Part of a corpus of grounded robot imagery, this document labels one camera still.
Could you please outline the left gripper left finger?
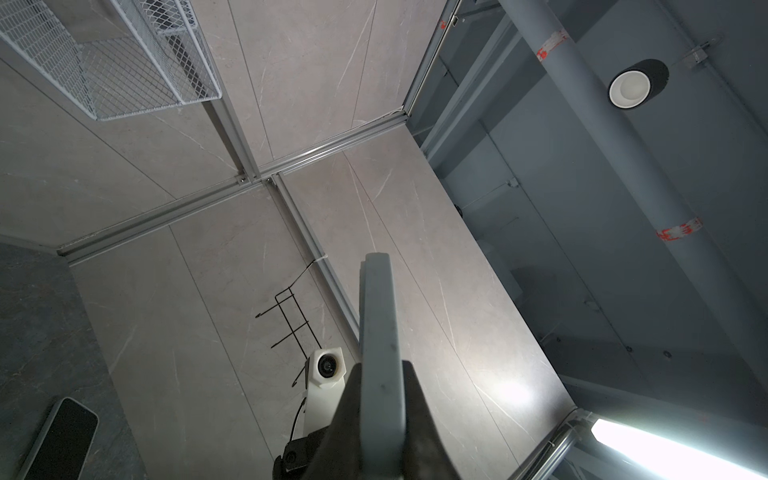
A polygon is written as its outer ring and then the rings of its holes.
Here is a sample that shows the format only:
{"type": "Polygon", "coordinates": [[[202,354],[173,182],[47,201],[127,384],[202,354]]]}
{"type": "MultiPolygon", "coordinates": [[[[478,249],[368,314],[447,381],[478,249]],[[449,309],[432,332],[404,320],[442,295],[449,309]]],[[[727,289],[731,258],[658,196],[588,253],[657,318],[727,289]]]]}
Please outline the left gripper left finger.
{"type": "Polygon", "coordinates": [[[347,378],[335,415],[302,479],[360,479],[360,403],[362,364],[347,378]]]}

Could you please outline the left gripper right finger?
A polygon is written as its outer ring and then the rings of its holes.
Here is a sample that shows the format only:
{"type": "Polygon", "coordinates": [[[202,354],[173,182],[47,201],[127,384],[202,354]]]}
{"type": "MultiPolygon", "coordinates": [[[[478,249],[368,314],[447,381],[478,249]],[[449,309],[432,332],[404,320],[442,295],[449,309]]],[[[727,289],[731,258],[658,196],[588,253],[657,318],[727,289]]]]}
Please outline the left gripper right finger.
{"type": "Polygon", "coordinates": [[[406,435],[403,446],[404,479],[460,479],[427,404],[410,361],[402,362],[406,435]]]}

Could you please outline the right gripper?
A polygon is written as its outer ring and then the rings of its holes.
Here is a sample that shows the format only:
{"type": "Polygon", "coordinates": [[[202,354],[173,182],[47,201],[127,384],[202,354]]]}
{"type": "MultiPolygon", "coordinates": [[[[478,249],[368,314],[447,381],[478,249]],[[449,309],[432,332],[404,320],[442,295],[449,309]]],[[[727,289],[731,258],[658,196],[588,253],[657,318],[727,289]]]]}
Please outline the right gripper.
{"type": "Polygon", "coordinates": [[[328,428],[324,427],[305,437],[289,441],[283,454],[274,460],[272,478],[274,480],[301,479],[327,430],[328,428]]]}

